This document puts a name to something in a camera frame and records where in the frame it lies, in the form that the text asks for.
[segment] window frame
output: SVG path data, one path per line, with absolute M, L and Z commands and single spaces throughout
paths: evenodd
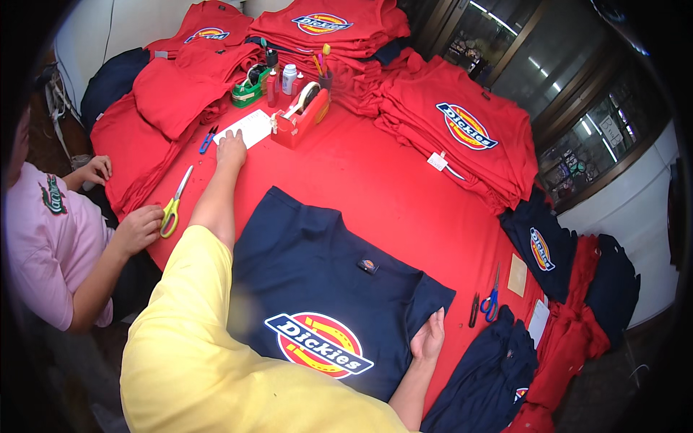
M 552 1 L 542 0 L 539 3 L 527 24 L 482 84 L 484 87 L 490 88 L 498 79 Z M 468 6 L 469 0 L 438 0 L 428 22 L 416 36 L 414 48 L 427 60 L 433 55 L 440 54 Z M 606 30 L 605 40 L 595 49 L 570 82 L 562 88 L 556 98 L 532 121 L 537 159 L 566 134 L 597 101 L 605 97 L 608 87 L 620 76 L 624 67 L 642 67 L 634 61 L 633 57 L 636 54 L 628 47 L 628 44 L 610 26 L 607 26 L 600 18 L 598 20 Z M 661 119 L 655 121 L 649 135 L 635 143 L 620 161 L 602 173 L 587 188 L 559 202 L 556 212 L 563 213 L 571 209 L 609 185 L 652 146 L 670 118 L 669 113 L 664 113 Z

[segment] hand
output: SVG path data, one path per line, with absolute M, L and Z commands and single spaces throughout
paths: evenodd
M 111 159 L 106 155 L 91 158 L 86 166 L 79 167 L 78 170 L 82 182 L 90 181 L 104 186 L 106 181 L 113 175 Z
M 156 204 L 142 206 L 129 213 L 113 233 L 110 245 L 124 256 L 132 257 L 160 237 L 164 211 Z
M 243 131 L 238 130 L 236 136 L 231 130 L 226 131 L 226 137 L 219 140 L 217 146 L 217 167 L 227 167 L 229 164 L 234 168 L 240 168 L 245 164 L 245 155 L 248 149 L 243 141 Z
M 430 315 L 427 322 L 423 324 L 421 329 L 416 333 L 409 346 L 412 349 L 412 355 L 415 360 L 433 361 L 438 360 L 440 348 L 443 346 L 445 339 L 445 330 L 443 329 L 443 318 L 445 310 L 440 307 L 440 310 Z

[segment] red bottle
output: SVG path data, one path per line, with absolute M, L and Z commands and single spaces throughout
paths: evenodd
M 267 106 L 276 107 L 277 98 L 279 97 L 279 81 L 277 80 L 276 71 L 270 71 L 270 76 L 267 77 Z
M 295 97 L 299 93 L 301 93 L 301 90 L 306 86 L 306 77 L 299 71 L 298 75 L 296 75 L 296 78 L 294 79 L 294 82 L 291 83 L 291 96 Z

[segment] paper sheet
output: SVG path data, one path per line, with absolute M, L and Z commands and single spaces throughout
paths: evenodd
M 260 140 L 270 135 L 272 126 L 270 125 L 270 117 L 261 109 L 257 109 L 225 130 L 217 132 L 214 136 L 214 143 L 219 145 L 219 140 L 226 136 L 226 132 L 229 130 L 233 131 L 234 134 L 238 130 L 243 131 L 245 147 L 250 149 Z
M 508 288 L 513 292 L 525 297 L 525 281 L 527 280 L 527 263 L 513 253 L 513 261 L 510 264 L 510 277 L 508 278 Z
M 529 320 L 529 327 L 527 328 L 529 336 L 534 340 L 535 349 L 539 347 L 539 340 L 544 333 L 546 321 L 549 319 L 549 313 L 549 308 L 541 299 L 537 299 L 532 318 Z

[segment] person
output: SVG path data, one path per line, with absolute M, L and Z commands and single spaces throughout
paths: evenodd
M 130 327 L 121 402 L 132 432 L 404 432 L 418 430 L 444 340 L 441 308 L 412 338 L 412 363 L 389 405 L 322 372 L 261 357 L 227 332 L 234 188 L 243 133 L 228 132 L 217 166 Z
M 85 181 L 108 181 L 108 156 L 94 157 L 62 179 L 43 173 L 24 161 L 29 117 L 27 109 L 17 127 L 3 206 L 17 295 L 60 330 L 108 326 L 144 307 L 161 276 L 142 250 L 158 239 L 164 212 L 144 206 L 117 229 L 107 227 L 101 209 L 76 191 Z

